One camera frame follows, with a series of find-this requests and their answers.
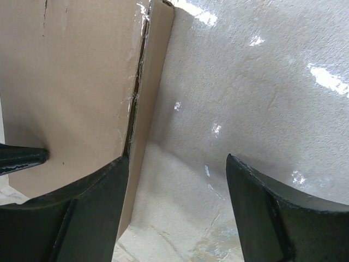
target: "black molded piece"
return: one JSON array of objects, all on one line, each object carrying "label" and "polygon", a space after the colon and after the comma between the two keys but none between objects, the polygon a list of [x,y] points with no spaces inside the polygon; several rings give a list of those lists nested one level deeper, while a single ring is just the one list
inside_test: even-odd
[{"label": "black molded piece", "polygon": [[22,205],[0,206],[0,261],[110,262],[128,159]]},{"label": "black molded piece", "polygon": [[231,155],[226,173],[246,262],[349,261],[349,206],[303,193]]},{"label": "black molded piece", "polygon": [[0,144],[0,176],[44,164],[48,157],[43,148]]}]

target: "torn cardboard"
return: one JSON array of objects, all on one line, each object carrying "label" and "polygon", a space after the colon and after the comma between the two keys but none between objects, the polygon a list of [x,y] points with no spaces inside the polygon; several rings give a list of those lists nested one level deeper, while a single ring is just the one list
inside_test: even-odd
[{"label": "torn cardboard", "polygon": [[174,16],[161,0],[151,3],[148,16],[148,5],[147,0],[0,4],[5,142],[51,153],[46,164],[10,174],[10,185],[33,198],[130,153],[119,235],[131,219]]}]

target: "black plastic part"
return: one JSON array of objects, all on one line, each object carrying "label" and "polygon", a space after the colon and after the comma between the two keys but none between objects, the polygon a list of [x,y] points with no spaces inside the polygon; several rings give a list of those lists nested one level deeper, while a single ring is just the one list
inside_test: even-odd
[{"label": "black plastic part", "polygon": [[22,205],[0,206],[0,261],[110,262],[128,159]]},{"label": "black plastic part", "polygon": [[0,144],[0,176],[44,164],[48,157],[43,148]]},{"label": "black plastic part", "polygon": [[246,262],[349,261],[349,206],[317,198],[227,158]]}]

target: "white surface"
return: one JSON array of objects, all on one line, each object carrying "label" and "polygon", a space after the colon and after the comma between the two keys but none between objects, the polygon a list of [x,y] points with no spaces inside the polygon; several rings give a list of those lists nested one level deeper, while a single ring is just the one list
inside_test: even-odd
[{"label": "white surface", "polygon": [[349,2],[173,2],[134,217],[115,261],[242,261],[228,153],[349,204]]}]

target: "cardboard box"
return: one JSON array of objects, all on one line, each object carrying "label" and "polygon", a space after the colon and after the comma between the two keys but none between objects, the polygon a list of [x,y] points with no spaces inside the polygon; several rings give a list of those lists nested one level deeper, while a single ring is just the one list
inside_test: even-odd
[{"label": "cardboard box", "polygon": [[0,4],[5,142],[51,153],[44,165],[10,174],[10,186],[36,197],[129,154],[119,235],[131,219],[174,17],[165,1],[148,5],[139,0]]}]

